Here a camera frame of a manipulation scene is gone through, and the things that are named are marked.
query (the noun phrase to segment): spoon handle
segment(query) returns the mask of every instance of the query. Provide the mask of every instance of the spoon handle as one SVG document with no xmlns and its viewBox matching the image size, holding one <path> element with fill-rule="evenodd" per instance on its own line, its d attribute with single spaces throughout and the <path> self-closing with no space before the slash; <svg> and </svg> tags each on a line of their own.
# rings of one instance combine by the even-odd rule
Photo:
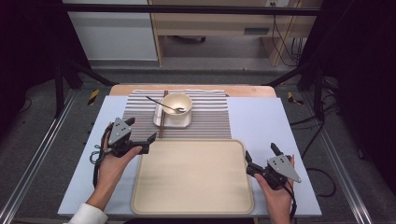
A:
<svg viewBox="0 0 396 224">
<path fill-rule="evenodd" d="M 159 105 L 163 105 L 163 104 L 161 104 L 160 102 L 158 102 L 158 101 L 156 101 L 156 100 L 154 100 L 154 99 L 152 99 L 152 98 L 150 98 L 150 97 L 148 97 L 148 96 L 146 96 L 150 101 L 152 101 L 152 102 L 155 102 L 155 103 L 157 103 L 157 104 L 159 104 Z M 168 106 L 168 105 L 163 105 L 163 106 L 165 106 L 165 107 L 168 107 L 169 109 L 172 109 L 172 110 L 175 110 L 174 108 L 172 108 L 172 107 L 170 107 L 170 106 Z"/>
</svg>

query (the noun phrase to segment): floor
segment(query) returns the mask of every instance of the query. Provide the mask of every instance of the floor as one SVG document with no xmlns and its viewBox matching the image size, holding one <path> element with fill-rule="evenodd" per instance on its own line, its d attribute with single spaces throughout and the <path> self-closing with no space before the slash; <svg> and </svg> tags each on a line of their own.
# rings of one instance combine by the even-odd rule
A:
<svg viewBox="0 0 396 224">
<path fill-rule="evenodd" d="M 192 84 L 246 84 L 261 85 L 290 71 L 293 67 L 280 64 L 271 67 L 259 38 L 208 37 L 205 43 L 194 39 L 169 37 L 162 66 L 139 65 L 135 70 L 117 67 L 95 67 L 103 77 L 120 83 L 192 83 Z M 288 55 L 283 55 L 292 63 Z M 65 217 L 57 215 L 63 193 L 74 173 L 81 150 L 88 139 L 101 102 L 110 88 L 82 75 L 84 86 L 72 95 L 69 108 L 57 135 L 49 143 L 49 150 L 38 164 L 34 179 L 21 195 L 15 214 L 15 223 L 62 223 Z M 298 92 L 294 77 L 276 87 L 290 123 L 312 116 L 312 91 Z M 87 105 L 92 90 L 100 90 L 93 105 Z M 295 102 L 289 101 L 292 93 Z M 42 148 L 51 123 L 54 121 L 54 83 L 49 81 L 33 87 L 26 93 L 26 106 L 14 120 L 8 136 L 0 147 L 0 207 L 8 205 L 14 189 Z M 359 150 L 351 138 L 332 92 L 323 91 L 326 121 L 304 157 L 323 215 L 301 217 L 299 223 L 396 223 L 396 200 L 370 161 L 359 158 Z M 301 153 L 318 131 L 315 119 L 291 126 Z M 336 192 L 332 194 L 332 181 Z"/>
</svg>

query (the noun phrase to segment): hand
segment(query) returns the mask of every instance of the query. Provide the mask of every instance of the hand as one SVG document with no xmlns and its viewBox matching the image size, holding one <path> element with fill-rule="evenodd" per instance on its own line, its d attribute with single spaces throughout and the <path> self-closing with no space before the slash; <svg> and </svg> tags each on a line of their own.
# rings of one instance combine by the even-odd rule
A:
<svg viewBox="0 0 396 224">
<path fill-rule="evenodd" d="M 294 156 L 290 159 L 291 164 L 294 166 Z M 274 224 L 290 224 L 290 205 L 291 197 L 285 189 L 273 190 L 268 185 L 267 181 L 262 175 L 255 174 L 257 182 L 262 188 L 267 205 L 267 211 L 270 215 L 271 221 Z M 285 187 L 291 191 L 293 180 L 288 179 Z"/>
<path fill-rule="evenodd" d="M 106 135 L 104 149 L 107 148 L 108 137 L 109 133 Z M 99 167 L 99 177 L 96 188 L 86 203 L 104 211 L 114 189 L 121 179 L 125 167 L 141 149 L 142 147 L 131 148 L 131 150 L 121 158 L 115 157 L 111 153 L 105 155 Z"/>
</svg>

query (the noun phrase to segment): chopstick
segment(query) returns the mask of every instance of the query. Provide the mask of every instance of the chopstick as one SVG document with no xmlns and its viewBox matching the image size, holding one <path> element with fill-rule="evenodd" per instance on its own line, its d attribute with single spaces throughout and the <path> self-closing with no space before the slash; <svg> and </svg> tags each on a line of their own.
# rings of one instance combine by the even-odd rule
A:
<svg viewBox="0 0 396 224">
<path fill-rule="evenodd" d="M 168 91 L 163 92 L 163 97 L 165 97 L 168 94 Z M 161 112 L 161 124 L 160 124 L 160 138 L 163 138 L 163 124 L 165 121 L 165 111 Z"/>
</svg>

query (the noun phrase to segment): beige tray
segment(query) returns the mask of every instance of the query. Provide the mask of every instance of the beige tray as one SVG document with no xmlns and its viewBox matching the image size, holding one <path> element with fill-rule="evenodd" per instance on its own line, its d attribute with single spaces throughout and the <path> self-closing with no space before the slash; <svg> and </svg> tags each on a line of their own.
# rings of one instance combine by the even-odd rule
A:
<svg viewBox="0 0 396 224">
<path fill-rule="evenodd" d="M 132 199 L 139 215 L 247 214 L 254 201 L 237 140 L 157 140 L 141 158 Z"/>
</svg>

